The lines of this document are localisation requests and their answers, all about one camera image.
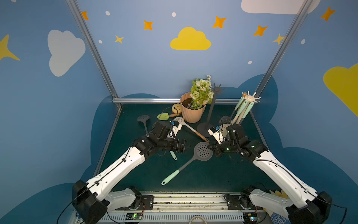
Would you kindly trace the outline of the cream skimmer mint handle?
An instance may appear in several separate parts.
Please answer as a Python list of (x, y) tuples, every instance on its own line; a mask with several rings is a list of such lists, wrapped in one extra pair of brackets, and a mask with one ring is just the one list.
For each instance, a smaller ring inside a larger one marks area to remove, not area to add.
[(241, 120), (244, 119), (247, 115), (246, 111), (248, 110), (249, 105), (250, 103), (245, 99), (245, 97), (241, 97), (231, 117), (229, 118), (228, 116), (224, 116), (220, 118), (219, 128), (223, 136), (227, 135), (228, 126), (231, 126), (233, 124), (240, 124)]

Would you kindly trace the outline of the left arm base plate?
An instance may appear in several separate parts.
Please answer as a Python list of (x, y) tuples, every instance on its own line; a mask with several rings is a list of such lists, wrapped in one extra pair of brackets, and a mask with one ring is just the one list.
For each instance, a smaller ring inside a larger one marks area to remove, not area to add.
[(137, 197), (129, 208), (130, 210), (137, 210), (137, 211), (142, 209), (144, 209), (145, 211), (147, 210), (151, 211), (153, 209), (153, 204), (154, 204), (154, 196), (144, 195), (144, 196)]

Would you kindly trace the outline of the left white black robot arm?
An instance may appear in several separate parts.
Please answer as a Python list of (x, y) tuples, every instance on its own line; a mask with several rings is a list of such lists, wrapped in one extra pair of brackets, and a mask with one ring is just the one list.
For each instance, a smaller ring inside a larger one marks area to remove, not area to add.
[(96, 224), (106, 213), (118, 208), (135, 209), (141, 194), (134, 187), (111, 196), (112, 189), (133, 169), (160, 150), (184, 153), (186, 141), (176, 135), (182, 125), (177, 121), (158, 121), (152, 131), (135, 139), (125, 153), (113, 164), (88, 181), (77, 181), (72, 187), (71, 204), (84, 224)]

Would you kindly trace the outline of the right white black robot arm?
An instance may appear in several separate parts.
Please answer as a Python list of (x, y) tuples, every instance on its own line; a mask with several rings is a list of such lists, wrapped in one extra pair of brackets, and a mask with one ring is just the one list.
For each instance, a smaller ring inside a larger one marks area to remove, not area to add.
[(217, 141), (209, 147), (217, 157), (224, 153), (240, 154), (267, 174), (288, 196), (285, 199), (249, 187), (243, 194), (254, 206), (283, 216), (292, 224), (322, 224), (328, 219), (332, 197), (305, 184), (282, 165), (265, 145), (249, 140), (242, 126), (223, 124), (210, 128), (208, 133)]

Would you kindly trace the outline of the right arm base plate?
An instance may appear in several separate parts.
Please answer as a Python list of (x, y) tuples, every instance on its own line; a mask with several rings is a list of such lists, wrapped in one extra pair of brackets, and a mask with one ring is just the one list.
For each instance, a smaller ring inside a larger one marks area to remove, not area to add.
[(229, 210), (251, 210), (253, 207), (246, 195), (225, 194), (224, 199)]

